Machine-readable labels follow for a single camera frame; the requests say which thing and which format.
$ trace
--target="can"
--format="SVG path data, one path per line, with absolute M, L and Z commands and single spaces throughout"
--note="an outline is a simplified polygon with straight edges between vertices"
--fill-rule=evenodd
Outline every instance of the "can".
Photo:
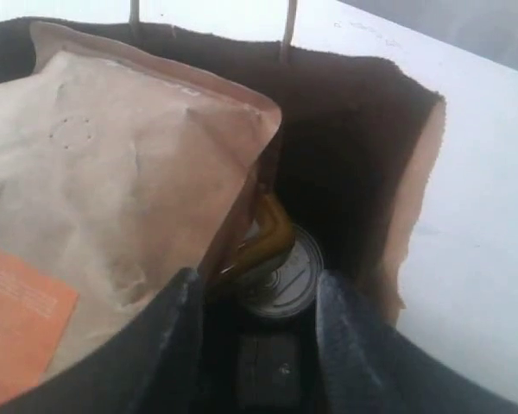
M 257 317 L 295 317 L 314 302 L 324 259 L 311 235 L 298 225 L 294 231 L 295 244 L 284 264 L 240 294 L 240 305 Z

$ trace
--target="white surface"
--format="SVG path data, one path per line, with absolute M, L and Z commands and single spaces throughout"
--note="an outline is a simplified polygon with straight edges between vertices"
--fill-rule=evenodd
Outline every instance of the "white surface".
M 6 3 L 0 20 L 125 22 L 129 14 L 129 0 Z M 285 11 L 284 0 L 142 0 L 143 21 L 240 40 L 280 39 Z M 445 96 L 443 147 L 401 268 L 407 309 L 398 328 L 518 402 L 518 72 L 328 0 L 300 0 L 294 45 L 389 58 Z

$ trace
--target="kraft paper pouch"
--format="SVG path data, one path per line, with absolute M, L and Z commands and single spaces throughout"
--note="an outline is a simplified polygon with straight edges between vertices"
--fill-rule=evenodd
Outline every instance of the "kraft paper pouch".
M 208 277 L 250 225 L 279 108 L 211 73 L 34 23 L 0 85 L 0 250 L 79 295 L 43 378 L 118 332 L 181 267 Z

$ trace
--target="can lid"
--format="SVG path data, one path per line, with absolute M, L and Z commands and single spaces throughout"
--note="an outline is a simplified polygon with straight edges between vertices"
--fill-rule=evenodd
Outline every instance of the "can lid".
M 294 225 L 294 229 L 295 244 L 284 264 L 240 297 L 241 305 L 254 315 L 292 317 L 314 301 L 324 261 L 316 241 L 301 227 Z

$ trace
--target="black object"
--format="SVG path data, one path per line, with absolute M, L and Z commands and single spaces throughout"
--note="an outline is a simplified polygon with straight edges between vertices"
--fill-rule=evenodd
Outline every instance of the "black object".
M 203 282 L 180 270 L 129 325 L 0 414 L 187 412 L 202 331 Z
M 386 325 L 336 273 L 320 277 L 316 329 L 332 414 L 518 414 Z
M 297 338 L 291 335 L 243 336 L 237 378 L 240 408 L 296 408 L 300 403 L 298 353 Z

